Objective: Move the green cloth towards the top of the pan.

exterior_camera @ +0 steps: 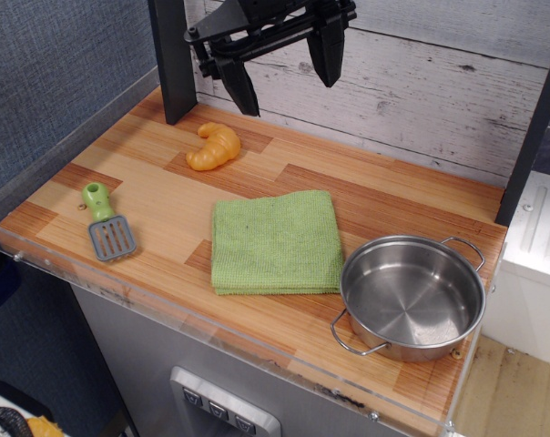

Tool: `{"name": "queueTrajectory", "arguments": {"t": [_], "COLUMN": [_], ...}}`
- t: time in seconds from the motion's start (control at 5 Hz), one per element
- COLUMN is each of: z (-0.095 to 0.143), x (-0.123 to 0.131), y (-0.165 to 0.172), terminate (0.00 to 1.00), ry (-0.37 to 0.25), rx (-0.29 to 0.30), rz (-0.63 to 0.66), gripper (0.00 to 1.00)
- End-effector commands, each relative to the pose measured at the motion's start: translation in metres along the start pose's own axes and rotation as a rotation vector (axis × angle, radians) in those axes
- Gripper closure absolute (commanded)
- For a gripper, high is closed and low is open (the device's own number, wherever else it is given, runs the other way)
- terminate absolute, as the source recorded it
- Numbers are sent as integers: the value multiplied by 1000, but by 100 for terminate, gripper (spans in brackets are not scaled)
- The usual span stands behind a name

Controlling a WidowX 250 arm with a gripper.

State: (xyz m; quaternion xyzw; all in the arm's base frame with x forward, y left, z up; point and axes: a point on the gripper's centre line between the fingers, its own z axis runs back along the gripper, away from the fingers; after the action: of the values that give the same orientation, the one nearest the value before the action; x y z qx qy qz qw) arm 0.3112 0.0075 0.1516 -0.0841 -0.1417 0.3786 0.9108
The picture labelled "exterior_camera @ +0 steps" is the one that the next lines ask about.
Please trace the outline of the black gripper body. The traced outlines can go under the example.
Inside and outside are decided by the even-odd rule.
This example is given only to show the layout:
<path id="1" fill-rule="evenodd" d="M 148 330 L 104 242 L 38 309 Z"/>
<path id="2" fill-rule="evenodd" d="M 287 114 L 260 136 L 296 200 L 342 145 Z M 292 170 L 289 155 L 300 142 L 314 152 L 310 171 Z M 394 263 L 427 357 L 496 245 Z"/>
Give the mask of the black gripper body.
<path id="1" fill-rule="evenodd" d="M 191 25 L 184 39 L 194 49 L 203 75 L 217 79 L 219 58 L 245 64 L 298 41 L 307 41 L 314 12 L 342 15 L 345 30 L 357 16 L 353 1 L 225 1 Z"/>

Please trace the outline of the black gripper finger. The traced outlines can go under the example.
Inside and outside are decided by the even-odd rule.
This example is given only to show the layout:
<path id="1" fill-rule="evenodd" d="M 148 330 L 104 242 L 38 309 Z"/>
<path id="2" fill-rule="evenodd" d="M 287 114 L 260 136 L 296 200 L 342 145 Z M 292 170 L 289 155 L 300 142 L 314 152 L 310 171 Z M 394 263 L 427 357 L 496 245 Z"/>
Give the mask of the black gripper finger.
<path id="1" fill-rule="evenodd" d="M 332 87 L 341 76 L 344 30 L 342 15 L 313 13 L 308 48 L 315 72 L 326 87 Z"/>
<path id="2" fill-rule="evenodd" d="M 239 111 L 246 116 L 259 117 L 257 95 L 244 64 L 236 59 L 219 58 L 218 70 L 225 89 Z"/>

